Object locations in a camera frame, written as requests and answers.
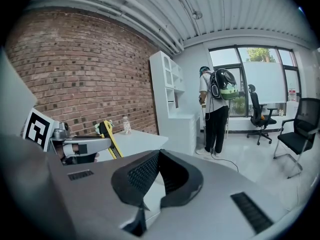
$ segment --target water bottle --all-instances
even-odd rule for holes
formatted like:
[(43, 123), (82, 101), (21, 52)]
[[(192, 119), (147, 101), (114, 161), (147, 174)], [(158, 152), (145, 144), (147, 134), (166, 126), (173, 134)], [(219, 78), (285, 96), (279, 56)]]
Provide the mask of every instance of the water bottle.
[(124, 128), (124, 134), (128, 135), (131, 133), (131, 127), (130, 127), (130, 122), (128, 120), (127, 116), (123, 117), (123, 128)]

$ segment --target person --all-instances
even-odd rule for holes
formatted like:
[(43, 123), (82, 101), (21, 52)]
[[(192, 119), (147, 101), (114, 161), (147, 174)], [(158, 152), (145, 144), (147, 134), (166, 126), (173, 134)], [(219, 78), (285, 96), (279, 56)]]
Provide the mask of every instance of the person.
[(229, 107), (224, 99), (215, 99), (210, 91), (210, 77), (213, 71), (207, 66), (200, 68), (200, 104), (205, 103), (205, 147), (196, 150), (198, 155), (211, 155), (213, 151), (216, 157), (222, 151), (225, 125), (228, 119)]

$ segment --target office chair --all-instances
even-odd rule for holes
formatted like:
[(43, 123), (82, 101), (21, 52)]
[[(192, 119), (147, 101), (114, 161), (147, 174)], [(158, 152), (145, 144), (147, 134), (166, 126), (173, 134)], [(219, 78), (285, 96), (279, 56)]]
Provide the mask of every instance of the office chair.
[[(295, 118), (282, 121), (281, 132), (278, 136), (278, 143), (273, 154), (273, 159), (288, 156), (291, 160), (294, 161), (292, 172), (294, 171), (295, 167), (298, 166), (299, 172), (292, 176), (289, 176), (288, 179), (302, 172), (303, 168), (301, 164), (299, 164), (299, 160), (303, 152), (310, 150), (313, 147), (315, 135), (320, 129), (319, 118), (320, 99), (301, 98)], [(292, 121), (294, 132), (282, 134), (284, 124)], [(276, 156), (276, 151), (280, 141), (284, 143), (288, 148), (290, 148), (296, 155), (299, 155), (297, 160), (288, 153)]]
[(271, 114), (273, 110), (276, 110), (276, 108), (268, 108), (270, 110), (269, 115), (265, 115), (264, 119), (261, 118), (262, 115), (262, 109), (267, 104), (259, 104), (258, 95), (255, 93), (256, 87), (253, 84), (249, 84), (249, 92), (250, 97), (252, 100), (252, 106), (253, 106), (253, 116), (251, 116), (251, 123), (256, 127), (261, 127), (259, 131), (255, 131), (253, 133), (248, 133), (246, 135), (247, 138), (249, 138), (250, 135), (259, 135), (257, 145), (260, 145), (260, 138), (265, 137), (269, 140), (269, 144), (272, 143), (272, 139), (269, 138), (269, 134), (266, 131), (263, 131), (263, 129), (266, 129), (268, 125), (274, 125), (277, 123), (276, 120), (271, 118)]

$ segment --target floor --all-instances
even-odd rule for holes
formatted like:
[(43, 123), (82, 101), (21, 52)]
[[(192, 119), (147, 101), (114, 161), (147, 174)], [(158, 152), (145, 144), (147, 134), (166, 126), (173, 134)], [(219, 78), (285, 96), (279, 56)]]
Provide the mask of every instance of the floor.
[[(292, 175), (294, 162), (288, 157), (283, 156), (273, 159), (273, 154), (277, 145), (278, 132), (269, 133), (273, 140), (269, 144), (267, 139), (261, 138), (260, 145), (257, 145), (258, 136), (246, 134), (229, 134), (224, 138), (223, 149), (219, 159), (226, 159), (234, 162), (239, 169), (239, 173), (249, 180), (257, 183), (269, 193), (276, 196), (287, 210), (291, 210), (297, 205), (304, 204), (311, 194), (313, 187), (319, 177), (320, 171), (320, 134), (314, 140), (313, 148), (303, 153), (299, 163), (303, 167), (301, 174), (287, 179)], [(204, 134), (201, 133), (197, 138), (197, 149), (204, 147)], [(276, 154), (282, 155), (290, 153), (295, 159), (297, 155), (288, 147), (280, 142)], [(234, 164), (228, 161), (217, 161), (208, 155), (198, 155), (195, 157), (213, 163), (219, 163), (237, 170)]]

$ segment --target white desk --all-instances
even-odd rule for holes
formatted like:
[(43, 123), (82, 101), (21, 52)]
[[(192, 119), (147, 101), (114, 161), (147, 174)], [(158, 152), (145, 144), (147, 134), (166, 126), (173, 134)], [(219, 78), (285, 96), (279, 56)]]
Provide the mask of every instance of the white desk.
[[(141, 153), (147, 150), (158, 150), (167, 141), (168, 137), (154, 135), (138, 130), (132, 130), (131, 134), (125, 135), (124, 131), (115, 133), (115, 141), (124, 157)], [(112, 156), (106, 150), (99, 152), (98, 162), (112, 160)]]

